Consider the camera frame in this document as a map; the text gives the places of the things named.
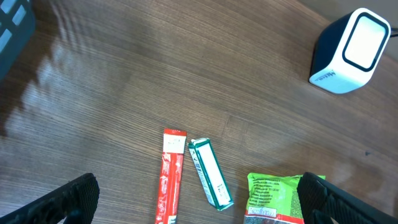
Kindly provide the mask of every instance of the green and white packet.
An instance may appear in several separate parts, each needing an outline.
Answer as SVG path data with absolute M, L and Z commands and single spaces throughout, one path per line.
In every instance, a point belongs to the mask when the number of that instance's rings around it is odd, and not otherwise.
M 219 211 L 233 205 L 231 193 L 225 182 L 210 139 L 192 139 L 188 143 L 188 148 L 209 203 Z

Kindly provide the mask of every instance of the green snack bag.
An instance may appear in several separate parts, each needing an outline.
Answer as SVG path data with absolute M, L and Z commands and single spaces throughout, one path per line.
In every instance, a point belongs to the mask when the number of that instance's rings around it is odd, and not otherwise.
M 297 186 L 300 177 L 276 177 L 250 173 L 249 200 L 244 224 L 300 223 L 304 224 Z

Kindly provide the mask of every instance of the black object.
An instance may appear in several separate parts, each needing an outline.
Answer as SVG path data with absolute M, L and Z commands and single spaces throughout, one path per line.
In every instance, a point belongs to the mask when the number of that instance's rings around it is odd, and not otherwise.
M 2 224 L 89 224 L 97 209 L 100 188 L 93 174 L 65 184 L 2 218 Z
M 35 31 L 33 0 L 0 0 L 0 79 Z
M 306 172 L 297 187 L 305 224 L 397 224 L 398 220 Z

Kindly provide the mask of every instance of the red packaging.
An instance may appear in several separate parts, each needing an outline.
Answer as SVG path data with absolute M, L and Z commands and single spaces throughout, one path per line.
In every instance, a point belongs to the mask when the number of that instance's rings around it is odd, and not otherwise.
M 155 224 L 176 222 L 186 138 L 185 131 L 164 130 Z

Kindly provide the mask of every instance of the table surface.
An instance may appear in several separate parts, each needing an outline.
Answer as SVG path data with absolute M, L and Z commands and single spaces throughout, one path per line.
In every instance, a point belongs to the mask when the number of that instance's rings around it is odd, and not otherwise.
M 308 82 L 330 23 L 291 0 L 34 1 L 0 83 L 0 215 L 86 172 L 93 223 L 153 223 L 163 129 L 211 139 L 235 204 L 206 200 L 186 150 L 178 223 L 242 223 L 250 172 L 305 171 L 398 217 L 398 63 L 363 88 Z

